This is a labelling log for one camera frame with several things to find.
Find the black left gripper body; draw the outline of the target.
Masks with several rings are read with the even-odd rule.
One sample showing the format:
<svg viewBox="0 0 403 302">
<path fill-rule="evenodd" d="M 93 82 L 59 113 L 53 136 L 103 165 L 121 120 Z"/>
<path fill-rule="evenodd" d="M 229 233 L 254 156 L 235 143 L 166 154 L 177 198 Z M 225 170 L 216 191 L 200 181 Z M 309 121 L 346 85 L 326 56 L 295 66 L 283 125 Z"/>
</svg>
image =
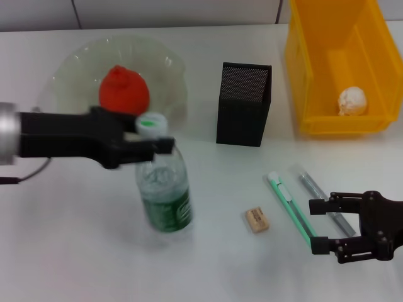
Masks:
<svg viewBox="0 0 403 302">
<path fill-rule="evenodd" d="M 18 156 L 84 157 L 106 169 L 126 162 L 123 126 L 101 108 L 80 115 L 21 113 Z"/>
</svg>

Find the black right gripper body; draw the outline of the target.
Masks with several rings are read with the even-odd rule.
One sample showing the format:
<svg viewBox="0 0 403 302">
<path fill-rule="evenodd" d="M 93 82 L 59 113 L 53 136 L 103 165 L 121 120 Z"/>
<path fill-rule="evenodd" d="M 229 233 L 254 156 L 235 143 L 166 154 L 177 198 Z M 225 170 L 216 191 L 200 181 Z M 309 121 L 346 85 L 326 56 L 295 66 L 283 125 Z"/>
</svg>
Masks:
<svg viewBox="0 0 403 302">
<path fill-rule="evenodd" d="M 359 220 L 361 236 L 371 242 L 373 257 L 392 260 L 395 250 L 402 246 L 402 202 L 367 191 L 363 193 Z"/>
</svg>

